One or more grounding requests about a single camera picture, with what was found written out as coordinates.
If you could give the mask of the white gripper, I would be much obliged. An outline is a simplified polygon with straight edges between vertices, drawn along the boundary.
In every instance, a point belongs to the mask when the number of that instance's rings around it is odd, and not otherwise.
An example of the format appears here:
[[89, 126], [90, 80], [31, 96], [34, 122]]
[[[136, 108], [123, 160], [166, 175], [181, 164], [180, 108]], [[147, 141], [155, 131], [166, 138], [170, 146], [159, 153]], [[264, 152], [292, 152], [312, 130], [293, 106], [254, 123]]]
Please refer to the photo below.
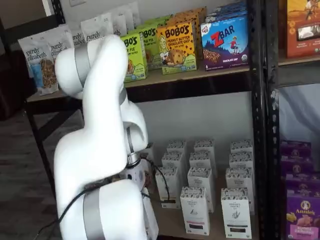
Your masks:
[[121, 179], [129, 179], [135, 182], [143, 194], [148, 194], [146, 188], [146, 173], [145, 173], [145, 162], [141, 160], [135, 166], [125, 168], [119, 173]]

